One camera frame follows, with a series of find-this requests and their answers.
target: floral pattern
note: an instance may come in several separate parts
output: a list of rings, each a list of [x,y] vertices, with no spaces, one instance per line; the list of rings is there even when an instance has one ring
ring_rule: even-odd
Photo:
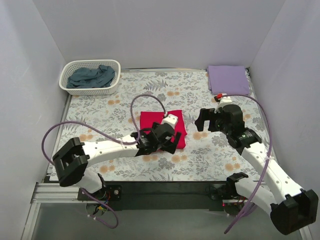
[[[249,77],[248,81],[251,96],[254,97]],[[229,146],[222,133],[197,132],[194,122],[200,109],[217,106],[208,90],[206,72],[122,73],[119,87],[112,95],[73,96],[66,120],[81,121],[114,138],[120,138],[135,132],[130,103],[139,94],[156,96],[167,111],[182,110],[188,133],[185,137],[186,147],[178,149],[174,155],[159,151],[151,155],[113,159],[93,165],[91,169],[100,173],[106,181],[224,181],[231,174],[240,171],[255,180],[259,178],[255,169]],[[232,97],[232,101],[241,107],[246,126],[255,130],[268,146],[265,125],[257,104],[244,97]],[[134,104],[133,117],[139,122],[141,111],[161,110],[161,106],[152,98],[141,97]],[[91,129],[69,124],[63,127],[58,149],[73,137],[89,142],[105,140]],[[54,168],[50,180],[57,180]]]

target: plastic laundry basket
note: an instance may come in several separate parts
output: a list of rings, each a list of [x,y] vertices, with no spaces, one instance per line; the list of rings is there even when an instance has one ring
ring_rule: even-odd
[[[110,66],[114,69],[115,75],[109,87],[102,88],[67,88],[68,78],[79,68],[97,69],[99,65]],[[121,67],[116,60],[81,60],[69,62],[62,70],[59,79],[59,86],[71,95],[90,96],[113,94],[117,88],[120,78]]]

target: purple cloth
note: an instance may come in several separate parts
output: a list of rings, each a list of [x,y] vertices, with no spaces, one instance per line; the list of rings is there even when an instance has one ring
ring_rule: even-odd
[[[213,94],[250,93],[244,66],[208,66],[208,85]]]

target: folded red cloth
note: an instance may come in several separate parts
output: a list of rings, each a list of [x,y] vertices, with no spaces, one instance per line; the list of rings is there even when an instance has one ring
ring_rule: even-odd
[[[182,115],[182,110],[168,111],[168,114],[172,114],[178,117],[178,122],[174,128],[174,132],[176,135],[177,132],[181,133],[177,149],[184,149],[186,146],[185,136],[187,135],[187,132]],[[142,111],[140,115],[140,129],[151,128],[154,122],[161,123],[162,119],[164,118],[164,115],[165,114],[163,111]]]

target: teal cloth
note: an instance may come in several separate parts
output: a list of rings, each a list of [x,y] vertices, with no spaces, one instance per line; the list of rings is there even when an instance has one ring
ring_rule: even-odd
[[[68,78],[67,89],[93,89],[110,87],[115,77],[115,70],[110,66],[100,65],[98,69],[79,68]]]

